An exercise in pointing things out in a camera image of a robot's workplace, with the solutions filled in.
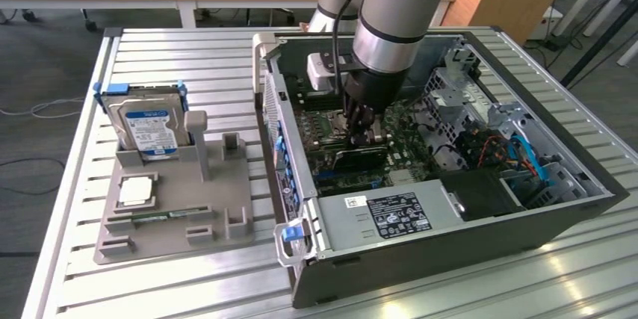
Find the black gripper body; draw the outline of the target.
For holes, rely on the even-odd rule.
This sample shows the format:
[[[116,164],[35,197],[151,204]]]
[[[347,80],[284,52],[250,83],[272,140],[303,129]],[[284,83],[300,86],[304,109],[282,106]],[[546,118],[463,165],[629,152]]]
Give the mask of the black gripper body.
[[[363,105],[374,111],[383,111],[396,99],[407,77],[407,69],[386,73],[363,68],[342,72],[340,75],[344,110]]]

